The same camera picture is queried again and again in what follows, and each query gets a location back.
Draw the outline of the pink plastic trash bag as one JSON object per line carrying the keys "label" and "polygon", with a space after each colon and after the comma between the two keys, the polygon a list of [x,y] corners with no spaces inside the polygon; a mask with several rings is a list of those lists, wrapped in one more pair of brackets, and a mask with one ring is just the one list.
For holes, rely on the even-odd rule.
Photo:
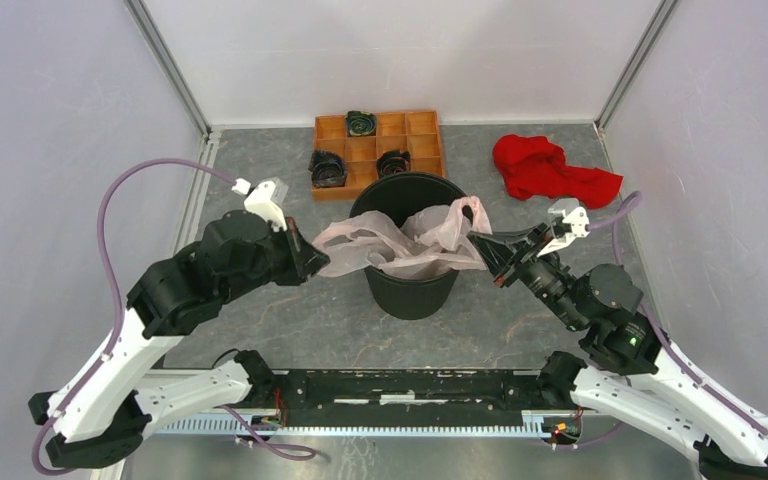
{"label": "pink plastic trash bag", "polygon": [[380,211],[329,225],[313,246],[330,263],[319,275],[340,277],[371,267],[403,280],[427,280],[460,270],[486,268],[469,233],[490,234],[487,213],[476,196],[435,205],[411,215],[402,226]]}

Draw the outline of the black plastic trash bin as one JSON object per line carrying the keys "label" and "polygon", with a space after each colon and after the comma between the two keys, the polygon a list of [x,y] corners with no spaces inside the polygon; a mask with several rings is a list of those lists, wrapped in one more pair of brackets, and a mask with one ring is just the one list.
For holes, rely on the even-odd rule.
{"label": "black plastic trash bin", "polygon": [[[401,227],[421,210],[448,206],[464,195],[460,187],[438,175],[402,172],[379,179],[365,188],[354,201],[349,216],[379,211]],[[437,312],[445,304],[458,277],[458,273],[451,270],[428,279],[406,280],[374,267],[365,268],[364,274],[376,304],[400,320],[420,320]]]}

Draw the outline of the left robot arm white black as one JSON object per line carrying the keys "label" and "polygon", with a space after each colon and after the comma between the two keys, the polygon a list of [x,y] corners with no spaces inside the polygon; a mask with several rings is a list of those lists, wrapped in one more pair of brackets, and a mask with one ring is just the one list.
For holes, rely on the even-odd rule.
{"label": "left robot arm white black", "polygon": [[253,351],[163,386],[144,388],[141,380],[225,305],[267,284],[299,286],[328,263],[291,218],[278,225],[235,210],[209,223],[201,240],[146,270],[123,315],[72,381],[31,397],[29,410],[41,428],[35,467],[52,476],[105,468],[192,415],[241,402],[266,405],[277,384]]}

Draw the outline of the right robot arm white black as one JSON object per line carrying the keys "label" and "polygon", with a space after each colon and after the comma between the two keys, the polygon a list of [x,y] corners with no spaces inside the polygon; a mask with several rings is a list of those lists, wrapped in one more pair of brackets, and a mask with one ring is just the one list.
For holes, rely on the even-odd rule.
{"label": "right robot arm white black", "polygon": [[558,252],[586,225],[556,221],[513,233],[468,238],[496,285],[523,283],[585,353],[551,354],[537,392],[551,408],[569,402],[608,414],[694,462],[706,479],[768,479],[768,415],[704,374],[641,305],[622,266],[574,276]]}

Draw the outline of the red cloth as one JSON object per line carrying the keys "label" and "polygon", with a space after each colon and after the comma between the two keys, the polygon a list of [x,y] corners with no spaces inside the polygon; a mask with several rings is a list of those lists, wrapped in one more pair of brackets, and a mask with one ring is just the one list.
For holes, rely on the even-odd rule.
{"label": "red cloth", "polygon": [[518,200],[571,197],[599,209],[617,197],[623,183],[607,170],[569,165],[563,148],[545,136],[505,135],[495,143],[492,159],[506,192]]}

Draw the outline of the rolled dark belt left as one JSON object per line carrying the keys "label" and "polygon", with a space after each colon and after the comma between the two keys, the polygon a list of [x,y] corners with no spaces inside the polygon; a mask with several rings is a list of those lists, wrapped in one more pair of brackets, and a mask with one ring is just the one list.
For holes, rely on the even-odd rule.
{"label": "rolled dark belt left", "polygon": [[328,150],[314,150],[311,154],[308,171],[313,188],[344,187],[348,178],[345,161],[336,153]]}

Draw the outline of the rolled black belt orange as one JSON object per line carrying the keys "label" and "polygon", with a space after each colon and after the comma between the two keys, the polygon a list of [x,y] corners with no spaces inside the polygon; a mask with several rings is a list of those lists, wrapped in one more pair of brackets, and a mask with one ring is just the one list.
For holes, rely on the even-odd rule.
{"label": "rolled black belt orange", "polygon": [[390,150],[384,152],[376,161],[378,178],[408,172],[411,170],[411,156],[407,150]]}

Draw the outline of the orange wooden compartment tray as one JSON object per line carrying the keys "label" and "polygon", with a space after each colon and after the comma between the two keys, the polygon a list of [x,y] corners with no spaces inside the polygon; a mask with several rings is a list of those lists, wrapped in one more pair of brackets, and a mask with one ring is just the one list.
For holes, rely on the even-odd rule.
{"label": "orange wooden compartment tray", "polygon": [[375,129],[356,136],[350,132],[346,113],[315,118],[313,147],[338,155],[347,175],[341,186],[311,188],[316,201],[353,200],[379,179],[377,160],[400,150],[410,154],[412,171],[444,177],[446,167],[442,134],[434,110],[374,112]]}

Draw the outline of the rolled dark belt green yellow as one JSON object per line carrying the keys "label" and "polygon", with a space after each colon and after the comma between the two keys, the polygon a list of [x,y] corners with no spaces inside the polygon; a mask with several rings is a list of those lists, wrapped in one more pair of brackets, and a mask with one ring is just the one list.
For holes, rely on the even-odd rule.
{"label": "rolled dark belt green yellow", "polygon": [[378,127],[377,116],[371,112],[351,110],[345,115],[348,137],[375,136]]}

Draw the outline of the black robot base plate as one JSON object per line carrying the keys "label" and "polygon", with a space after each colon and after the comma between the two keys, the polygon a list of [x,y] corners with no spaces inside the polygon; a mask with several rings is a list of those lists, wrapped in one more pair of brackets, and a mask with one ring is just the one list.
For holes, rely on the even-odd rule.
{"label": "black robot base plate", "polygon": [[230,350],[252,391],[236,403],[276,415],[282,427],[514,427],[526,412],[576,406],[531,371],[511,369],[274,370],[255,350]]}

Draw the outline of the aluminium frame post left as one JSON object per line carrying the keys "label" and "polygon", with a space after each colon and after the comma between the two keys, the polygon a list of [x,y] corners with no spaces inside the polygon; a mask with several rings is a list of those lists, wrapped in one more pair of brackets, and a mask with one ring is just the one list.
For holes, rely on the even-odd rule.
{"label": "aluminium frame post left", "polygon": [[155,60],[182,103],[191,122],[200,134],[207,138],[212,133],[210,122],[198,105],[192,90],[150,13],[148,5],[143,0],[125,0],[124,4],[129,10],[138,30],[146,40]]}

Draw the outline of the aluminium frame post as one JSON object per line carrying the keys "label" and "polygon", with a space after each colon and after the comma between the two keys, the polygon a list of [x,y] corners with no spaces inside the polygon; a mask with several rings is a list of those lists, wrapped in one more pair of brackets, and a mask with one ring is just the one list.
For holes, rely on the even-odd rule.
{"label": "aluminium frame post", "polygon": [[146,40],[155,60],[182,103],[191,122],[200,134],[207,138],[212,133],[210,122],[198,105],[192,90],[150,13],[148,5],[143,0],[125,0],[124,4],[129,10],[138,30]]}
{"label": "aluminium frame post", "polygon": [[599,132],[603,132],[615,116],[679,4],[679,0],[661,0],[658,3],[605,104],[594,120],[594,126]]}

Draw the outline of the aluminium frame post right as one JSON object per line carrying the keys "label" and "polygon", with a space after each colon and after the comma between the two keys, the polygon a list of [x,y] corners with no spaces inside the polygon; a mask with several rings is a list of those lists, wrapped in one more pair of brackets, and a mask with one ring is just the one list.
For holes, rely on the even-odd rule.
{"label": "aluminium frame post right", "polygon": [[603,132],[615,116],[679,4],[679,0],[661,0],[658,3],[605,104],[594,120],[594,126],[599,132]]}

